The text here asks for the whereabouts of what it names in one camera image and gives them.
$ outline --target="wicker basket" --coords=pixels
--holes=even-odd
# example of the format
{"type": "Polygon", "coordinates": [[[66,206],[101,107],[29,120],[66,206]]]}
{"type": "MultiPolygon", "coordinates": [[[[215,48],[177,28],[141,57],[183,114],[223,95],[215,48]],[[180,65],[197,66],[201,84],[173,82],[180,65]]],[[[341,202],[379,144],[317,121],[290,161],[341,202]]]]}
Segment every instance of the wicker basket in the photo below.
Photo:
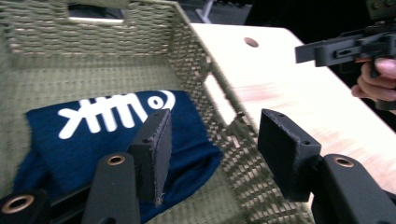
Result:
{"type": "Polygon", "coordinates": [[[123,22],[70,20],[67,1],[0,1],[0,196],[29,150],[24,113],[46,105],[144,90],[189,93],[221,167],[189,199],[151,223],[311,223],[287,203],[256,150],[257,133],[178,3],[74,0],[124,9],[123,22]],[[209,74],[237,118],[225,125],[204,82],[209,74]]]}

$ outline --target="white table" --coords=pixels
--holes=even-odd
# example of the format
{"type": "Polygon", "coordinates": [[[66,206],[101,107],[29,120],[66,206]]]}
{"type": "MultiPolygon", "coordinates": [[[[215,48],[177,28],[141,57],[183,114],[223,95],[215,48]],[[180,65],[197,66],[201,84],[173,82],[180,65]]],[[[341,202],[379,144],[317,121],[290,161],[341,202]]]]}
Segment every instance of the white table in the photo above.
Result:
{"type": "MultiPolygon", "coordinates": [[[[192,26],[257,129],[262,108],[284,113],[322,144],[322,155],[358,160],[381,188],[396,193],[395,132],[331,70],[296,64],[294,48],[302,45],[296,36],[281,28],[192,26]],[[246,44],[246,37],[259,46],[246,44]]],[[[219,103],[219,110],[226,120],[234,116],[226,103],[219,103]]]]}

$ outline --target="finger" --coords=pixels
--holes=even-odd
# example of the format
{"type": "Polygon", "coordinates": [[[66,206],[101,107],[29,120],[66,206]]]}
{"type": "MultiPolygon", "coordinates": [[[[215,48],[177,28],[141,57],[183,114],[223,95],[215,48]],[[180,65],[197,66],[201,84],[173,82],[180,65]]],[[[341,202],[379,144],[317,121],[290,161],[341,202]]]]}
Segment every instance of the finger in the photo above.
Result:
{"type": "Polygon", "coordinates": [[[358,85],[361,88],[362,91],[364,91],[366,94],[370,95],[371,97],[375,99],[380,99],[384,101],[395,101],[396,100],[396,91],[395,90],[390,90],[390,89],[385,89],[381,88],[375,85],[372,85],[368,82],[365,81],[363,76],[360,76],[358,78],[358,85]]]}
{"type": "Polygon", "coordinates": [[[375,98],[371,97],[369,94],[367,94],[366,92],[364,92],[361,87],[359,85],[355,85],[352,87],[352,95],[354,97],[359,97],[359,98],[367,98],[367,99],[371,99],[373,101],[376,101],[375,98]]]}
{"type": "Polygon", "coordinates": [[[376,59],[375,68],[382,77],[396,79],[396,60],[384,58],[376,59]]]}
{"type": "Polygon", "coordinates": [[[371,85],[374,85],[374,86],[378,86],[378,87],[382,87],[382,88],[386,88],[386,89],[390,89],[390,90],[393,90],[396,88],[396,79],[392,79],[392,78],[383,76],[382,74],[380,77],[372,78],[371,77],[371,69],[372,68],[369,63],[365,63],[361,67],[361,77],[364,79],[365,82],[367,82],[371,85]]]}

